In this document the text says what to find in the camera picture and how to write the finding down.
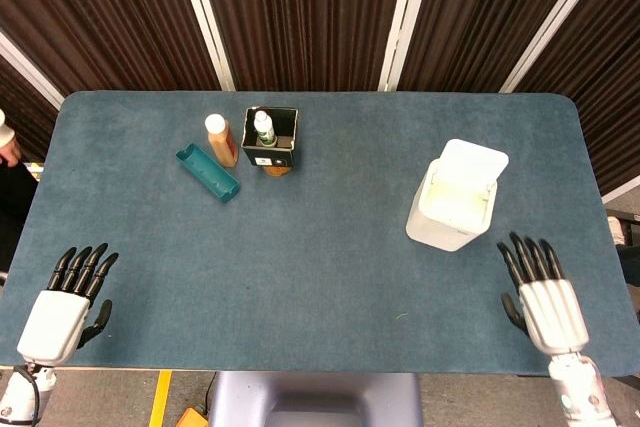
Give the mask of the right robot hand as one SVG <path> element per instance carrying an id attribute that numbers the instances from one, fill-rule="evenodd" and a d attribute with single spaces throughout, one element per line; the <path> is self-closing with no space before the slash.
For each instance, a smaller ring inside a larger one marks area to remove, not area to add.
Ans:
<path id="1" fill-rule="evenodd" d="M 579 353 L 589 343 L 589 333 L 555 250 L 544 239 L 515 232 L 509 238 L 511 246 L 497 244 L 518 294 L 517 300 L 507 292 L 500 295 L 509 321 L 548 356 Z"/>

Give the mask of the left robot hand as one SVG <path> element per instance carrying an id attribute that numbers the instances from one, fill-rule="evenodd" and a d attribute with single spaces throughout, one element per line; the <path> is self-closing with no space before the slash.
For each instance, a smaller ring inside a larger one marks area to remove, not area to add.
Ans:
<path id="1" fill-rule="evenodd" d="M 72 247 L 60 257 L 19 339 L 17 351 L 25 362 L 61 366 L 105 329 L 111 300 L 103 301 L 94 322 L 88 324 L 86 319 L 119 257 L 116 252 L 106 255 L 107 248 L 106 243 L 82 250 Z"/>

